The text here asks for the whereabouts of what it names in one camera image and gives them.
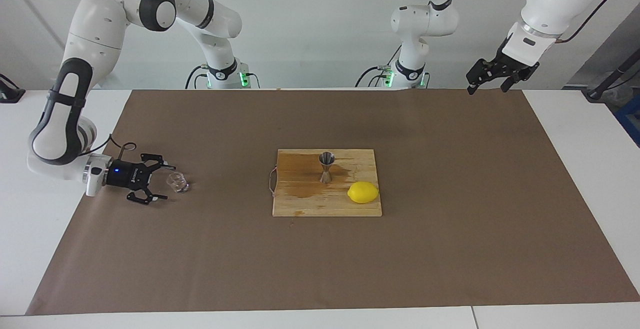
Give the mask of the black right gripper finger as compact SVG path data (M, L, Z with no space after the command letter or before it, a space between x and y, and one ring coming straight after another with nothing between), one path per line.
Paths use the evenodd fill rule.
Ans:
M151 154L151 153L141 153L141 162L148 168L149 171L156 171L160 168L167 169L169 171L176 171L176 167L174 165L169 165L169 163L164 160L162 155Z
M138 197L137 192L143 192L145 194L145 197ZM158 200L167 200L169 199L169 197L162 194L154 194L151 192L151 190L149 190L149 188L130 188L129 193L126 195L126 199L138 204L149 205L151 202Z

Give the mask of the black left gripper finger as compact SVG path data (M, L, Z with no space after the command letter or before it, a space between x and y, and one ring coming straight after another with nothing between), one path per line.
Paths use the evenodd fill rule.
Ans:
M527 81L534 72L534 68L525 68L522 70L514 71L512 74L510 74L510 76L508 76L508 78L505 79L505 81L503 81L503 83L500 85L500 89L503 93L506 93L513 85L517 84L518 82Z
M478 88L484 83L500 78L502 74L502 63L496 60L485 60L480 58L466 74L468 82L467 92L469 95L475 94Z

